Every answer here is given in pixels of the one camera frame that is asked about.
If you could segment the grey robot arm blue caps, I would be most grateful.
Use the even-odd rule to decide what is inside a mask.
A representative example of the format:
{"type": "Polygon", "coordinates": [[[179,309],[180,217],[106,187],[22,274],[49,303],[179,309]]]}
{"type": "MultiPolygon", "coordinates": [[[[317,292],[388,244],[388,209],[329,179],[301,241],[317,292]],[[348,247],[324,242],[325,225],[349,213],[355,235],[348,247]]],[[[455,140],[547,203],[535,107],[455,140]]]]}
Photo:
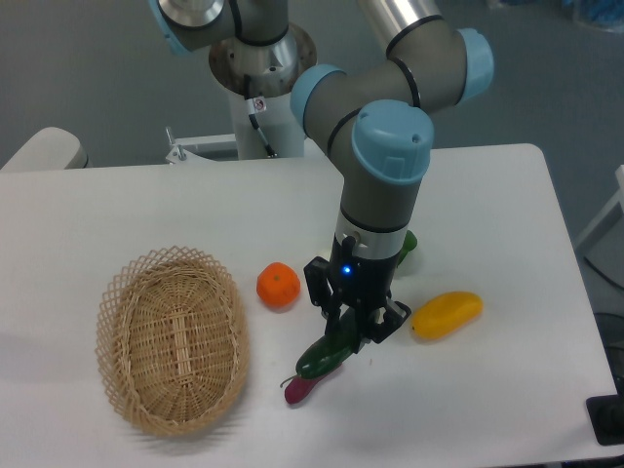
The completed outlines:
{"type": "Polygon", "coordinates": [[[391,298],[417,193],[430,163],[433,112],[485,91],[487,39],[451,28],[432,1],[360,5],[384,62],[351,76],[318,63],[284,1],[153,1],[173,52],[210,52],[211,72],[233,97],[242,159],[294,157],[310,139],[343,177],[329,259],[304,270],[326,338],[353,351],[395,332],[409,309],[391,298]]]}

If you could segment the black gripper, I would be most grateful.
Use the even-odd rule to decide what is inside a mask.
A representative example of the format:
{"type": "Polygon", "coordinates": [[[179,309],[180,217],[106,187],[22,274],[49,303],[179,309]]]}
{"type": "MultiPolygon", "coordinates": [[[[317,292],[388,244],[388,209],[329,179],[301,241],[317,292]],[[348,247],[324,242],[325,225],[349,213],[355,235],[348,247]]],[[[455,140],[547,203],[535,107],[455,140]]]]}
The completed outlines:
{"type": "Polygon", "coordinates": [[[341,302],[360,307],[355,312],[355,352],[371,341],[383,342],[403,325],[411,315],[410,308],[388,296],[398,259],[398,253],[382,259],[359,257],[333,240],[330,262],[316,256],[304,267],[310,301],[321,308],[326,320],[324,335],[337,329],[341,302]]]}

